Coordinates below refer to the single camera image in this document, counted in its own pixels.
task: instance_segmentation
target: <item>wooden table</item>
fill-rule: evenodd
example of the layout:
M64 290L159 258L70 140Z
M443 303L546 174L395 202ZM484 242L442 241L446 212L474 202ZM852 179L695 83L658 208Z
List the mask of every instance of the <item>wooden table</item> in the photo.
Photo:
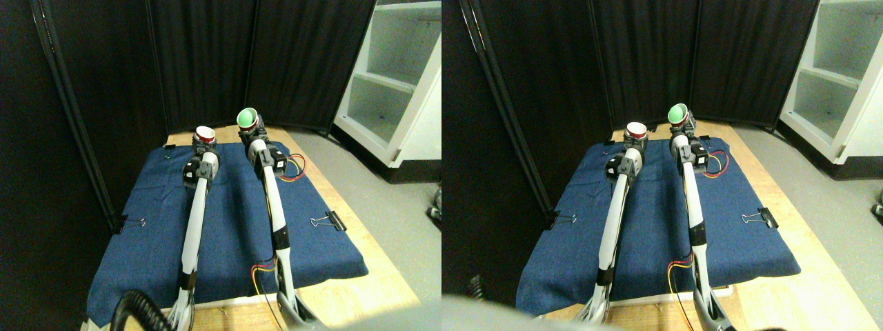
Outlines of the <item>wooden table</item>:
M215 138L218 143L241 143L242 140L239 139L237 132L236 125L216 128ZM323 323L330 327L342 326L354 320L361 320L398 307L418 304L417 296L399 274L396 266L377 245L362 221L322 175L315 163L310 161L309 155L300 149L285 130L268 127L267 132L270 140L279 141L287 146L292 153L300 153L306 158L309 163L306 167L306 176L313 182L316 191L328 204L328 208L336 211L346 222L346 234L362 252L365 264L368 266L368 275L344 280L328 280L299 289L304 302L313 309L313 312ZM186 146L191 144L191 140L192 132L182 132L170 135L168 143ZM272 305L278 316L275 303ZM193 329L274 330L275 322L267 313L266 307L267 304L249 304L197 308Z
M728 124L698 121L697 135L709 135L729 144L760 202L779 223L779 233L794 253L801 273L788 277L761 277L735 285L733 295L720 298L721 305L739 330L781 327L787 330L879 330L859 301L840 269L806 225L785 193ZM669 139L667 124L650 139ZM613 133L623 140L623 131ZM699 331L691 301L683 303L687 316ZM547 315L550 319L571 319L583 305L573 305ZM635 305L611 309L609 323L633 330L682 330L686 325L675 303Z

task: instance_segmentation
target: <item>shelf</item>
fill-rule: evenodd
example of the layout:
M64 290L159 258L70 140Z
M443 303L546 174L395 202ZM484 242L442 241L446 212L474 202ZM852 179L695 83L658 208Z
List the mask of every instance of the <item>shelf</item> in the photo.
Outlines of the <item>shelf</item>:
M408 3L408 4L381 4L374 7L374 11L404 11L404 10L424 10L424 9L435 9L440 11L442 8L441 1L427 1L420 3Z
M880 0L827 0L822 5L864 15L883 15L883 1Z
M835 137L843 124L856 89L831 79L831 73L807 71L797 74L796 99L793 112L808 124Z
M861 80L883 34L883 0L819 7L812 66Z
M858 86L862 84L862 81L859 79L854 79L837 72L831 72L820 68L800 68L800 72L805 72L821 79L827 79L854 90L857 90Z
M383 85L385 87L395 88L396 90L405 92L407 94L413 94L414 89L417 88L413 84L405 83L398 79L392 79L383 75L378 75L371 72L356 72L356 77L362 78L364 80L370 80L374 83Z
M346 115L389 143L411 102L411 92L401 83L371 73L357 73L352 78L350 104Z
M441 15L439 1L376 6L366 71L416 86L442 33Z

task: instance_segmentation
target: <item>blue fabric mat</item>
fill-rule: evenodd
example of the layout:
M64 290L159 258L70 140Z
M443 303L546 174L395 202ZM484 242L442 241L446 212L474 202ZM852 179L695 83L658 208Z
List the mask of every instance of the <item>blue fabric mat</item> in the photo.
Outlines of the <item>blue fabric mat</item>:
M710 144L710 151L729 152L729 145L721 139L711 139ZM584 304L592 296L601 234L613 194L604 178L604 163L620 149L621 143L598 144L585 153L557 207L562 215L576 214L577 222L555 225L540 237L518 285L519 310L539 315ZM690 252L683 181L668 151L668 140L649 141L645 158L626 199L612 300L668 293L668 263ZM710 167L718 169L714 160ZM730 157L720 177L697 174L696 180L706 220L712 286L800 273L777 229L742 222L741 214L755 214L763 206L736 159ZM673 270L672 278L679 290L695 287L684 269Z
M274 144L289 153L282 144ZM263 184L245 158L245 148L218 144L217 151L221 165L207 196L197 303L255 295L249 270L258 260L273 256ZM89 291L87 315L95 324L110 322L117 301L127 290L142 290L163 308L174 304L194 192L184 187L181 169L191 155L187 146L157 148L147 157L124 210L130 219L146 218L147 225L124 229L111 238ZM311 217L324 217L328 211L310 179L276 182L288 223L294 287L367 275L362 254L345 232L310 224ZM264 289L275 293L271 273L258 275Z

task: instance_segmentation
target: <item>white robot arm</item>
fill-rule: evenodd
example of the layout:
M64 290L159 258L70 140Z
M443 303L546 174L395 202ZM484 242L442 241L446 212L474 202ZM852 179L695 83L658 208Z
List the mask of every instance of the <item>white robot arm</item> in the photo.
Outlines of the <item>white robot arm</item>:
M190 327L193 316L193 289L196 286L196 267L200 254L202 217L206 211L206 195L218 172L218 153L215 151L215 131L207 126L196 128L193 134L193 156L184 166L184 185L196 190L190 207L190 219L181 252L181 275L178 294L169 312L169 321L176 330Z
M610 200L601 247L598 250L598 276L595 291L589 302L574 320L601 323L610 309L610 290L613 287L616 263L616 248L619 242L620 225L623 222L623 209L629 188L638 177L644 165L644 149L647 144L647 127L638 122L626 125L623 137L623 150L617 153L605 166L605 174L616 186Z
M267 137L263 120L253 108L242 109L237 116L239 137L245 144L245 155L254 166L254 172L264 183L267 207L272 229L273 250L276 257L275 270L279 291L276 301L285 323L289 327L324 327L313 312L301 301L291 278L291 246L288 241L288 225L279 197L275 178L285 173L286 156Z
M699 190L696 186L696 174L706 171L708 151L694 135L696 120L683 103L678 103L668 111L671 123L671 154L681 165L679 171L683 176L683 191L687 200L687 217L690 224L690 246L693 254L693 303L704 330L736 330L727 318L727 314L718 303L717 297L708 282L708 266L706 264L706 224L702 217L702 205L699 202Z

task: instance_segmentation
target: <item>coiled cord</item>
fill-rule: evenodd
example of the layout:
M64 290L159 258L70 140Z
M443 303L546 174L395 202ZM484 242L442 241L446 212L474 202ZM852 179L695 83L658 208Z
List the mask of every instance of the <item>coiled cord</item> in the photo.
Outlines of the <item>coiled cord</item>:
M134 317L147 331L171 331L171 324L162 315L160 308L139 290L125 292L123 298L119 299L110 320L110 331L123 331L129 316Z

